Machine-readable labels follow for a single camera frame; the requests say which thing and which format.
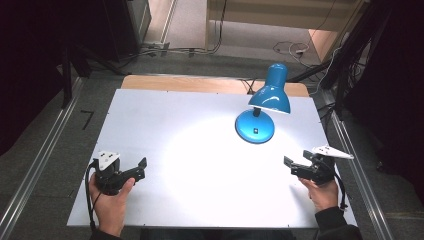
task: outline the black cable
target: black cable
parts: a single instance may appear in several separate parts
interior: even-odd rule
[[[336,104],[335,102],[332,102],[332,103],[329,103],[329,104],[327,104],[327,105],[324,105],[324,106],[322,106],[322,107],[320,107],[320,108],[317,108],[317,111],[319,112],[319,111],[321,111],[321,110],[323,110],[324,108],[326,108],[326,107],[333,107],[334,106],[334,104]]]
[[[339,187],[340,187],[340,191],[342,192],[342,199],[340,201],[340,209],[341,210],[345,210],[348,206],[346,205],[346,188],[344,186],[344,183],[342,181],[342,179],[340,178],[340,176],[336,173],[336,171],[328,166],[327,163],[325,163],[324,161],[318,159],[318,162],[322,165],[324,165],[328,170],[331,171],[331,173],[337,178],[337,182],[339,183]]]
[[[221,46],[221,43],[222,43],[222,29],[223,29],[223,25],[224,25],[224,17],[225,17],[225,12],[226,12],[226,8],[227,8],[227,1],[228,0],[225,0],[224,7],[222,9],[220,26],[219,26],[218,43],[214,46],[213,49],[205,49],[205,48],[167,48],[167,49],[160,49],[160,48],[153,47],[153,49],[149,49],[149,50],[143,51],[141,53],[138,53],[134,56],[131,56],[129,58],[126,58],[126,59],[130,59],[130,61],[125,63],[124,65],[118,67],[118,68],[125,67],[134,58],[137,58],[137,57],[142,56],[142,55],[149,55],[149,54],[157,53],[157,52],[181,52],[181,53],[198,53],[198,54],[214,54],[214,53],[216,53],[218,51],[219,47]]]
[[[331,103],[331,104],[329,104],[329,106],[330,106],[330,108],[327,110],[327,112],[322,117],[320,117],[320,120],[324,119],[324,134],[325,134],[325,136],[327,136],[328,123],[330,122],[331,114],[334,111],[335,103]]]
[[[318,234],[319,234],[319,229],[317,229],[314,233],[314,236],[312,237],[313,240],[317,240],[318,239]]]
[[[349,37],[346,39],[346,41],[344,41],[341,51],[337,54],[337,59],[335,61],[336,64],[334,64],[334,66],[329,69],[329,71],[331,70],[330,72],[334,71],[334,73],[332,73],[330,76],[326,76],[325,79],[323,79],[324,81],[321,84],[322,88],[329,89],[336,80],[339,80],[339,82],[345,81],[345,78],[339,78],[340,76],[338,73],[336,73],[336,70],[346,70],[346,67],[353,62],[352,57],[355,56],[358,48],[364,45],[364,42],[368,42],[370,38],[375,39],[379,37],[378,33],[380,32],[378,31],[379,27],[377,27],[377,25],[381,23],[382,19],[379,17],[380,14],[376,15],[375,12],[380,12],[382,7],[382,10],[384,10],[386,4],[384,2],[378,1],[378,3],[370,4],[370,6],[364,11],[361,18],[350,32]],[[292,79],[288,79],[287,82],[302,81],[306,77],[325,67],[322,65],[311,69],[307,74],[301,74]],[[340,102],[341,97],[341,94],[338,94],[338,99],[336,99],[336,101]]]
[[[249,89],[247,90],[247,94],[255,94],[255,91],[253,91],[253,84],[255,84],[257,78],[251,78],[251,79],[239,79],[242,82],[245,82],[247,86],[249,86]]]
[[[365,48],[371,42],[371,38],[367,42],[362,43],[358,47],[357,51],[354,52],[354,54],[351,58],[351,61],[350,61],[349,66],[348,66],[348,73],[347,73],[348,79],[347,79],[347,86],[346,86],[346,89],[344,91],[344,94],[348,94],[350,92],[350,90],[352,90],[355,87],[355,85],[358,83],[359,80],[357,78],[357,75],[361,72],[360,66],[366,67],[366,64],[359,63],[359,60],[360,60]]]
[[[87,167],[87,170],[85,171],[85,194],[87,197],[88,215],[90,217],[90,228],[91,228],[91,231],[94,232],[96,230],[96,223],[94,222],[94,218],[93,218],[94,205],[93,205],[93,208],[91,208],[90,191],[89,191],[89,185],[88,185],[88,181],[89,181],[88,179],[89,179],[91,168],[95,168],[94,162],[90,163],[90,165],[88,165]]]
[[[317,75],[318,73],[321,73],[323,76],[320,78],[320,77]],[[323,78],[323,77],[325,77],[325,72],[324,72],[324,71],[322,71],[322,72],[318,72],[318,73],[315,73],[315,74],[314,74],[314,76],[315,76],[318,80],[312,80],[310,77],[308,77],[308,79],[309,79],[309,80],[311,80],[312,82],[320,82],[320,81],[322,80],[322,78]]]
[[[122,64],[121,66],[118,66],[118,67],[116,67],[116,68],[117,68],[117,69],[121,69],[121,68],[123,68],[123,67],[127,66],[127,65],[128,65],[128,64],[130,64],[132,61],[134,61],[134,59],[136,59],[138,56],[139,56],[139,55],[136,55],[136,56],[132,56],[132,57],[130,57],[130,58],[129,58],[129,60],[128,60],[126,63],[124,63],[124,64]],[[96,70],[96,71],[106,71],[106,70],[109,70],[109,69],[107,69],[107,68],[101,68],[101,67],[92,66],[92,65],[90,65],[90,68],[94,68],[94,70]]]
[[[102,192],[99,192],[99,194],[97,195],[96,199],[93,202],[93,207],[91,208],[91,212],[94,211],[94,207],[96,206],[97,200],[99,200],[100,195],[102,195]]]

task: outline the person's right hand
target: person's right hand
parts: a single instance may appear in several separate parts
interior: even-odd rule
[[[309,198],[314,202],[317,212],[338,206],[339,187],[335,180],[322,185],[314,181],[299,178],[299,181],[309,190]]]
[[[100,191],[96,187],[95,173],[91,175],[89,190],[92,202],[98,197],[96,205],[94,205],[94,211],[96,211],[99,219],[100,231],[116,237],[121,235],[121,231],[124,228],[127,197],[134,186],[134,182],[134,178],[128,179],[122,186],[121,191],[115,196],[100,195]]]

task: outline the floor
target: floor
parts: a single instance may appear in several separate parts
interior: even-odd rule
[[[147,43],[169,43],[169,48],[203,49],[213,49],[218,44],[220,23],[211,21],[209,45],[205,46],[206,1],[152,0],[149,3],[153,10]],[[170,21],[168,28],[164,25],[166,17]],[[308,29],[224,22],[222,42],[215,54],[284,62],[301,61],[312,66],[320,64],[320,60],[310,37]],[[295,53],[299,49],[306,49],[301,57]]]
[[[171,47],[195,47],[201,46],[204,38],[188,37],[194,31],[174,30],[178,16],[188,11],[187,2],[178,0],[175,12],[169,25],[169,31],[165,35],[164,42],[169,41]],[[316,61],[314,50],[311,47],[310,55],[302,56],[302,63],[288,52],[288,47],[281,47],[284,54],[274,51],[273,46],[280,41],[307,42],[308,36],[302,35],[303,31],[293,29],[290,37],[290,29],[281,30],[287,34],[275,35],[275,39],[269,40],[267,44],[263,39],[246,42],[245,48],[234,49],[231,46],[241,44],[243,37],[226,34],[225,29],[236,28],[236,25],[224,24],[224,37],[221,52],[215,55],[195,55],[189,57],[187,54],[170,52],[164,56],[142,55],[129,62],[123,67],[133,74],[181,74],[196,76],[225,76],[235,78],[264,78],[267,67],[275,61],[284,62],[289,71],[289,77],[297,76],[307,69],[302,63],[319,64]],[[241,26],[243,31],[254,30],[257,27]],[[69,213],[72,209],[76,191],[79,187],[81,177],[87,166],[87,162],[93,151],[93,146],[101,130],[102,123],[112,100],[113,93],[120,88],[123,77],[116,76],[106,69],[102,69],[95,62],[90,63],[95,71],[89,79],[79,79],[74,89],[76,95],[72,108],[68,115],[60,106],[62,94],[58,94],[43,110],[42,113],[31,123],[15,146],[6,154],[0,156],[2,168],[0,169],[0,209],[6,210],[11,207],[10,200],[17,197],[19,188],[25,188],[21,183],[34,183],[29,189],[30,195],[21,198],[18,210],[14,213],[16,221],[11,222],[12,228],[5,227],[2,220],[0,226],[0,239],[54,239],[66,236],[67,239],[88,239],[90,230],[88,228],[69,228],[66,226]],[[310,92],[316,90],[317,76],[303,81]],[[324,95],[313,95],[317,109],[326,105]],[[93,112],[88,123],[88,114]],[[319,111],[322,116],[326,109]],[[39,156],[39,151],[45,146],[45,140],[52,138],[50,135],[52,126],[59,116],[66,115],[59,135],[54,136],[53,144],[48,154]],[[376,171],[378,159],[375,156],[372,137],[367,129],[355,121],[348,112],[344,112],[344,124],[349,132],[350,140],[354,143],[355,151],[361,162],[361,167],[366,173],[366,180],[370,183],[373,194],[377,199],[389,226],[391,237],[379,236],[375,231],[375,223],[371,220],[369,207],[364,204],[365,196],[360,191],[351,166],[343,161],[338,162],[341,176],[345,179],[346,188],[350,196],[355,217],[365,239],[424,239],[422,231],[424,218],[423,205],[419,202],[414,189],[407,181],[397,175],[388,175]],[[338,132],[332,121],[324,121],[323,127],[327,129],[327,138],[331,146],[343,149]],[[32,169],[35,162],[40,158],[45,161],[41,164],[42,170],[37,176],[28,176],[27,172]],[[315,230],[294,230],[298,239],[312,239]],[[126,227],[123,232],[124,239],[139,239],[140,229]]]

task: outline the wire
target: wire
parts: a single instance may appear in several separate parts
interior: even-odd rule
[[[324,162],[321,159],[318,159],[318,162],[321,163],[322,165],[324,165],[328,170],[330,170],[331,173],[333,173],[333,175],[337,178],[337,182],[339,183],[340,191],[342,192],[342,199],[340,201],[340,209],[345,210],[348,206],[346,205],[346,188],[344,186],[343,180],[340,178],[339,174],[337,174],[337,172],[332,167],[328,166],[328,164],[326,162]]]
[[[94,162],[88,165],[87,170],[85,171],[85,195],[87,197],[88,215],[90,217],[90,228],[91,228],[91,231],[94,232],[96,230],[96,223],[94,222],[94,218],[93,218],[94,204],[93,204],[93,207],[91,207],[90,191],[89,191],[89,185],[88,185],[89,174],[92,168],[95,168]]]
[[[352,54],[351,57],[351,63],[350,65],[348,65],[348,70],[347,70],[347,86],[346,89],[344,89],[344,93],[343,94],[348,94],[350,92],[350,90],[352,90],[355,85],[358,83],[359,78],[361,76],[362,73],[362,69],[366,68],[367,65],[367,60],[365,62],[365,64],[360,63],[359,60],[361,59],[366,47],[372,42],[372,37],[370,37],[370,39],[365,42],[362,43],[362,45],[360,45],[358,47],[358,49]]]
[[[327,12],[327,15],[325,16],[325,18],[324,18],[324,21],[317,27],[317,28],[315,28],[315,30],[314,30],[314,32],[312,33],[312,35],[311,35],[311,37],[309,38],[309,42],[308,42],[308,45],[311,43],[311,41],[312,41],[312,38],[314,37],[314,35],[315,35],[315,33],[316,33],[316,31],[317,30],[319,30],[326,22],[327,22],[327,19],[328,19],[328,17],[330,16],[330,13],[331,13],[331,11],[333,10],[333,7],[334,7],[334,4],[336,3],[336,0],[334,0],[333,1],[333,3],[331,4],[331,7],[330,7],[330,9],[328,10],[328,12]]]
[[[239,79],[240,81],[242,81],[242,82],[246,83],[246,84],[249,86],[249,89],[247,90],[247,94],[253,95],[253,94],[255,94],[255,93],[256,93],[256,92],[253,90],[253,84],[255,84],[256,79],[257,79],[257,78]]]
[[[151,55],[151,54],[154,54],[154,53],[173,52],[173,53],[208,54],[208,55],[216,53],[218,51],[218,49],[220,48],[221,43],[222,43],[222,29],[223,29],[223,25],[224,25],[224,17],[225,17],[225,11],[226,11],[226,8],[227,8],[227,1],[228,0],[225,0],[224,6],[223,6],[223,9],[222,9],[222,13],[221,13],[218,43],[212,49],[205,49],[205,48],[160,49],[160,48],[156,48],[156,47],[150,47],[148,50],[142,51],[142,52],[135,54],[133,56],[130,56],[130,57],[127,57],[127,58],[122,58],[122,60],[129,59],[129,61],[126,62],[125,64],[119,66],[118,68],[123,68],[123,67],[127,66],[137,57],[140,57],[140,56],[143,56],[143,55]]]
[[[327,110],[327,112],[322,117],[320,117],[320,120],[324,119],[324,134],[325,134],[325,136],[327,136],[327,133],[328,133],[328,123],[330,122],[331,114],[334,111],[334,107],[335,107],[335,103],[331,104],[329,106],[329,109]]]
[[[319,111],[321,111],[322,109],[324,109],[324,108],[326,108],[326,107],[332,107],[332,106],[334,106],[335,104],[336,104],[335,102],[333,102],[333,103],[329,103],[329,104],[327,104],[327,105],[324,105],[324,106],[322,106],[322,107],[318,108],[318,109],[317,109],[317,111],[319,112]]]
[[[289,42],[289,41],[283,41],[283,42],[277,42],[275,45],[274,45],[274,47],[272,47],[272,49],[274,50],[274,52],[276,52],[276,53],[278,53],[278,54],[281,54],[281,55],[284,55],[284,53],[282,53],[281,52],[281,50],[279,49],[279,48],[277,48],[277,46],[278,45],[280,45],[280,44],[282,44],[282,43],[290,43],[290,46],[289,46],[289,49],[288,49],[288,51],[289,51],[289,54],[290,54],[290,56],[292,56],[298,63],[300,63],[300,64],[302,64],[303,66],[305,66],[305,67],[307,67],[307,68],[312,68],[312,67],[314,67],[314,65],[308,65],[308,64],[306,64],[306,63],[304,63],[304,62],[302,62],[301,60],[300,60],[300,58],[303,56],[303,53],[304,52],[306,52],[308,49],[309,49],[309,45],[308,44],[306,44],[306,43],[301,43],[301,42]],[[292,51],[292,47],[293,46],[297,46],[297,45],[305,45],[306,46],[306,48],[304,48],[304,49],[298,49],[298,50],[296,50],[295,51],[295,53],[298,55],[298,56],[296,56],[294,53],[293,53],[293,51]]]
[[[99,200],[100,195],[102,195],[102,192],[99,192],[99,194],[98,194],[98,195],[97,195],[97,197],[96,197],[96,200],[94,200],[94,202],[93,202],[93,207],[91,208],[91,212],[93,212],[93,211],[94,211],[94,207],[96,206],[97,200]]]
[[[327,74],[328,74],[328,69],[330,69],[331,65],[333,64],[335,53],[336,53],[338,50],[340,50],[340,48],[341,48],[341,47],[336,48],[336,49],[333,51],[333,54],[332,54],[332,57],[331,57],[331,62],[330,62],[330,65],[328,65],[327,70],[325,71],[325,75],[324,75],[324,76],[321,78],[321,80],[318,82],[316,91],[315,91],[315,92],[313,92],[313,93],[311,93],[311,94],[309,94],[309,96],[310,96],[310,95],[314,95],[314,94],[316,94],[316,93],[318,92],[318,89],[319,89],[319,86],[321,85],[322,80],[323,80],[323,79],[327,76]]]
[[[312,237],[312,240],[317,240],[318,239],[318,234],[319,234],[319,229],[317,229],[314,233],[314,236]]]

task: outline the person's left hand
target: person's left hand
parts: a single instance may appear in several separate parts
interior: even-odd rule
[[[91,202],[94,203],[97,196],[99,196],[99,189],[95,184],[95,173],[90,178],[90,196]],[[119,237],[124,228],[125,209],[127,203],[128,193],[134,186],[135,179],[130,178],[122,186],[121,191],[115,196],[108,196],[101,194],[98,198],[94,211],[99,219],[99,230],[110,235]]]

